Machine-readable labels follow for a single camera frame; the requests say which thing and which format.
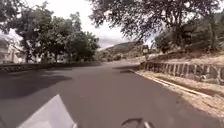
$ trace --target tree trunk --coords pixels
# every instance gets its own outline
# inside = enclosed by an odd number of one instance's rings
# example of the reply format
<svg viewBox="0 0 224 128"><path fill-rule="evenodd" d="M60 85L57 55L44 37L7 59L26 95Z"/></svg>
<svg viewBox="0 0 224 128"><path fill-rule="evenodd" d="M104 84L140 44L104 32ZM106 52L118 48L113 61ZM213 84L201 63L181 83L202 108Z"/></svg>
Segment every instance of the tree trunk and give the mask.
<svg viewBox="0 0 224 128"><path fill-rule="evenodd" d="M29 50L26 51L26 63L29 63L29 56L30 56L30 52Z"/></svg>
<svg viewBox="0 0 224 128"><path fill-rule="evenodd" d="M212 15L209 19L210 21L210 32L211 32L211 43L209 46L210 51L216 51L217 49L217 34L216 34L216 23L214 19L214 15Z"/></svg>
<svg viewBox="0 0 224 128"><path fill-rule="evenodd" d="M55 60L56 63L58 62L58 54L54 55L54 60Z"/></svg>

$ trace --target asphalt road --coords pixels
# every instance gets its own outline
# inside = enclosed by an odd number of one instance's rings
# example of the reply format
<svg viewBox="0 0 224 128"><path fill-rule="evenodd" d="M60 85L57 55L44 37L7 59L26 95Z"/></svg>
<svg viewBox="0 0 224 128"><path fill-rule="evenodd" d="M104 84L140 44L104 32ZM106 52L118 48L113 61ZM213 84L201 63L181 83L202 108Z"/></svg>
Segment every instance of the asphalt road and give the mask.
<svg viewBox="0 0 224 128"><path fill-rule="evenodd" d="M0 116L15 128L60 94L82 128L119 128L143 117L156 128L221 128L218 119L194 109L176 93L120 64L30 71L0 76Z"/></svg>

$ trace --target foliage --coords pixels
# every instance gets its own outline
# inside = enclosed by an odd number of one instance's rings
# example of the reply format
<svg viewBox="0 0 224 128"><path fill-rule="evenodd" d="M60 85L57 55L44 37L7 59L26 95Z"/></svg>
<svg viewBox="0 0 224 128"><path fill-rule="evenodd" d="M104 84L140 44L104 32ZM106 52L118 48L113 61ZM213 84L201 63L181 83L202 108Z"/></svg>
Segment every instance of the foliage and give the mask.
<svg viewBox="0 0 224 128"><path fill-rule="evenodd" d="M92 60L98 46L98 38L81 28L79 13L64 19L53 17L47 2L35 8L23 8L21 13L8 22L22 37L20 45L26 54L26 62Z"/></svg>
<svg viewBox="0 0 224 128"><path fill-rule="evenodd" d="M7 23L19 14L20 0L0 0L0 29L7 32Z"/></svg>
<svg viewBox="0 0 224 128"><path fill-rule="evenodd" d="M125 36L147 40L155 32L169 29L172 40L160 43L163 51L172 45L182 50L189 43L183 25L203 17L210 24L210 50L216 42L214 12L220 0L89 0L93 5L90 18L99 27L107 21L111 27L120 26Z"/></svg>

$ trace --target mountain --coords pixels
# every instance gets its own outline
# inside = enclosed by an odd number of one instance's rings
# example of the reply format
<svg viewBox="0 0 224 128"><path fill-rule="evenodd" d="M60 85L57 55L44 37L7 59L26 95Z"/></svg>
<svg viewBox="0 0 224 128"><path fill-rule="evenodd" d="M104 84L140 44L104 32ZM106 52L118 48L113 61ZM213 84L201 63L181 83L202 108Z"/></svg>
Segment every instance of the mountain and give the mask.
<svg viewBox="0 0 224 128"><path fill-rule="evenodd" d="M100 61L114 61L142 56L142 42L126 42L98 51L96 58Z"/></svg>

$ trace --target stone wall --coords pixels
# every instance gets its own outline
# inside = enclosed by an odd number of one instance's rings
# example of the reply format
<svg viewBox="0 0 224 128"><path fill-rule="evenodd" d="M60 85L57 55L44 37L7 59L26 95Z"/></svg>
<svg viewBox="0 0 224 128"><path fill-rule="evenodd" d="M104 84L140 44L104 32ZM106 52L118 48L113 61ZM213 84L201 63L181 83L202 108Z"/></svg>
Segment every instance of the stone wall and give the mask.
<svg viewBox="0 0 224 128"><path fill-rule="evenodd" d="M143 62L140 67L156 73L224 85L224 65Z"/></svg>

